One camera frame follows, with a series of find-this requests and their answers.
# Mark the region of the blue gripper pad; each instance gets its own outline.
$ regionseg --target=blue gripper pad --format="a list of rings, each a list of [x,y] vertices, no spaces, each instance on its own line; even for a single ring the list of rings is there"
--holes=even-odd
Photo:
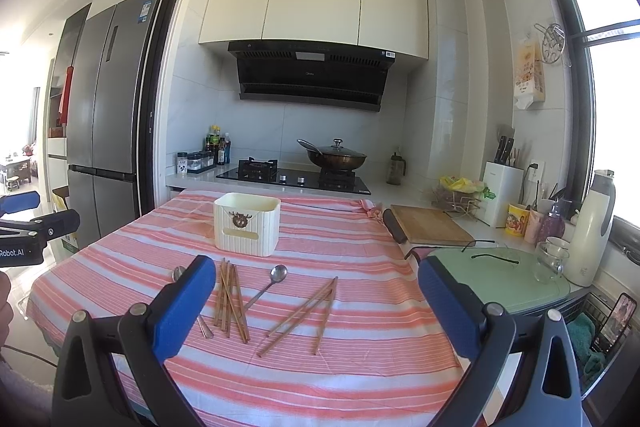
[[[486,328],[482,301],[469,286],[457,282],[437,257],[422,260],[418,285],[457,354],[475,360]]]
[[[13,194],[12,196],[2,196],[0,198],[0,217],[4,214],[15,214],[23,210],[36,208],[40,204],[40,195],[32,190],[22,194]]]
[[[215,284],[215,263],[199,255],[178,282],[166,285],[151,302],[147,324],[160,363],[178,354]]]

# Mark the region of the curtain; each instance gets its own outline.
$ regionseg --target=curtain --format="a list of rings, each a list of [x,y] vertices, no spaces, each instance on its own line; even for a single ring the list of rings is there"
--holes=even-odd
[[[31,100],[31,115],[29,117],[29,144],[36,141],[36,126],[38,124],[38,99],[40,98],[40,88],[33,88],[33,100]]]

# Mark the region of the glass mug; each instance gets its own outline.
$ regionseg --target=glass mug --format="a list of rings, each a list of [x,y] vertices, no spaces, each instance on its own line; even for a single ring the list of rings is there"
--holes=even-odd
[[[541,241],[536,246],[537,261],[533,267],[533,276],[536,281],[543,284],[560,277],[564,262],[569,258],[569,252],[564,248],[549,248],[549,246],[545,241]]]

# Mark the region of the green towel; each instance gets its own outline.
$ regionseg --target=green towel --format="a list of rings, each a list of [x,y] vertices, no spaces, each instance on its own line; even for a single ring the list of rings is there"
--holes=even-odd
[[[604,354],[590,349],[596,326],[587,315],[581,313],[566,325],[566,329],[574,346],[575,356],[582,365],[584,377],[588,382],[604,369]]]

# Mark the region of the yellow cup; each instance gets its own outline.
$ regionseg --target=yellow cup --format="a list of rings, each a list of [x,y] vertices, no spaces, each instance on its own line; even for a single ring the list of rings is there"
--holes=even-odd
[[[507,223],[505,224],[505,232],[515,235],[516,237],[524,236],[527,230],[527,221],[529,221],[529,211],[523,204],[510,204],[507,213]]]

